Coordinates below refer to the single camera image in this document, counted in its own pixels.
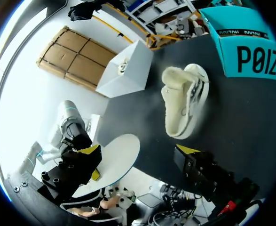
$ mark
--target sneaker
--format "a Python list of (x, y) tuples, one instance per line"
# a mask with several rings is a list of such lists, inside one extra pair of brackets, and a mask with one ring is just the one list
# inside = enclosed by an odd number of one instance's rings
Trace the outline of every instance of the sneaker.
[(165, 101), (165, 128), (170, 137), (186, 139), (195, 128), (209, 92), (209, 79), (197, 64), (184, 70), (168, 67), (163, 71), (161, 90)]

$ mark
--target shelving unit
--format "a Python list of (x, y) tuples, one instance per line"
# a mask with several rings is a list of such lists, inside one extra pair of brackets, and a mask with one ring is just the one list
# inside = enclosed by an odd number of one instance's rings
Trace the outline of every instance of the shelving unit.
[(126, 11), (126, 13), (133, 18), (137, 23), (139, 23), (145, 30), (147, 30), (150, 33), (153, 33), (151, 31), (151, 29), (149, 29), (148, 26), (154, 26), (153, 22), (159, 18), (161, 18), (162, 16), (165, 16), (169, 13), (172, 13), (173, 11), (176, 11), (178, 9), (181, 9), (183, 7), (188, 7), (188, 9), (190, 10), (190, 12), (194, 12), (196, 9), (193, 6), (192, 2), (193, 1), (197, 1), (197, 0), (183, 0), (183, 3), (180, 4), (178, 7), (173, 8), (167, 12), (161, 12), (157, 17), (153, 18), (150, 21), (147, 22), (143, 22), (141, 21), (141, 19), (139, 18), (139, 16), (136, 16), (136, 13), (141, 13), (139, 12), (139, 9), (141, 9), (142, 7), (144, 7), (145, 5), (149, 4), (150, 2), (153, 2), (154, 0), (146, 0), (145, 2), (143, 2), (142, 4), (140, 4), (139, 6), (137, 6), (134, 10), (132, 10), (131, 12), (129, 12), (128, 10)]
[(145, 24), (150, 24), (151, 22), (153, 22), (153, 21), (159, 19), (160, 17), (165, 16), (166, 14), (171, 13), (171, 12), (173, 12), (173, 11), (175, 11), (175, 10), (180, 9), (180, 8), (183, 8), (183, 7), (185, 7), (185, 6), (188, 6), (188, 4), (187, 4), (187, 3), (182, 3), (182, 4), (180, 4), (180, 5), (179, 5), (178, 7), (176, 7), (176, 8), (173, 8), (173, 9), (167, 11), (167, 12), (161, 13), (159, 16), (155, 17), (154, 19), (148, 21), (148, 22), (145, 23)]
[(148, 4), (149, 2), (151, 2), (153, 0), (147, 0), (145, 2), (143, 2), (141, 5), (137, 6), (133, 11), (131, 11), (131, 13), (136, 12), (137, 10), (139, 10), (141, 7), (145, 6), (146, 4)]

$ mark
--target black table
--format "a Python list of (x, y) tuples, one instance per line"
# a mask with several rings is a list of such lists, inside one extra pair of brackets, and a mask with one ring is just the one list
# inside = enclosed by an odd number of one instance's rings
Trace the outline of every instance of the black table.
[[(168, 66), (190, 63), (207, 71), (207, 100), (214, 107), (199, 133), (176, 140), (165, 131), (161, 74)], [(109, 101), (98, 141), (107, 145), (126, 133), (141, 142), (134, 166), (150, 176), (192, 191), (173, 161), (174, 146), (180, 144), (212, 152), (220, 166), (237, 180), (252, 179), (260, 186), (258, 198), (265, 197), (276, 180), (276, 81), (225, 77), (209, 35), (178, 42), (155, 51), (144, 91)]]

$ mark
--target cardboard box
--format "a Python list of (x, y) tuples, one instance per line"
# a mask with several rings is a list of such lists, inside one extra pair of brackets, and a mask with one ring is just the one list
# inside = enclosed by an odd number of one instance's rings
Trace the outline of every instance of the cardboard box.
[(65, 26), (46, 47), (37, 65), (92, 91), (116, 53)]
[(257, 11), (221, 6), (200, 12), (227, 77), (276, 80), (276, 40)]
[(197, 10), (191, 13), (190, 16), (188, 17), (188, 19), (191, 21), (200, 20), (201, 18), (202, 18), (202, 15)]

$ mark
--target robotic arm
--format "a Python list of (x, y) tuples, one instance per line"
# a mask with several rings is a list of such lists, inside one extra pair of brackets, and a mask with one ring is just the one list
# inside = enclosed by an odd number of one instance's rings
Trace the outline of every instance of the robotic arm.
[(60, 158), (67, 147), (80, 150), (91, 144), (77, 107), (70, 100), (63, 101), (58, 107), (57, 119), (49, 134), (49, 144), (42, 148), (36, 141), (19, 168), (19, 173), (28, 171), (32, 174), (36, 159), (44, 165), (50, 160)]
[[(80, 184), (88, 183), (102, 160), (100, 146), (91, 147), (92, 141), (84, 127), (74, 103), (61, 103), (50, 145), (42, 151), (35, 142), (18, 171), (4, 181), (14, 204), (19, 205), (20, 210), (27, 210), (23, 214), (32, 215), (40, 225), (64, 225), (69, 218), (77, 225), (95, 225), (59, 208), (61, 203), (68, 202)], [(44, 164), (58, 157), (62, 158), (58, 166), (42, 172), (42, 183), (32, 176), (36, 159)], [(236, 183), (233, 173), (221, 168), (211, 153), (177, 145), (174, 161), (183, 172), (183, 179), (191, 185), (191, 191), (216, 206), (204, 226), (235, 226), (245, 218), (246, 209), (260, 204), (252, 202), (258, 185), (248, 178)]]
[(49, 172), (42, 172), (42, 184), (37, 189), (48, 200), (60, 205), (68, 201), (81, 184), (88, 183), (101, 162), (102, 155), (99, 145), (91, 147), (92, 141), (85, 131), (85, 124), (71, 101), (67, 100), (59, 105), (57, 121), (51, 134), (47, 149), (43, 150), (40, 144), (35, 142), (20, 168), (12, 176), (21, 175), (34, 181), (32, 173), (36, 159), (45, 164), (61, 157), (62, 161), (57, 167)]

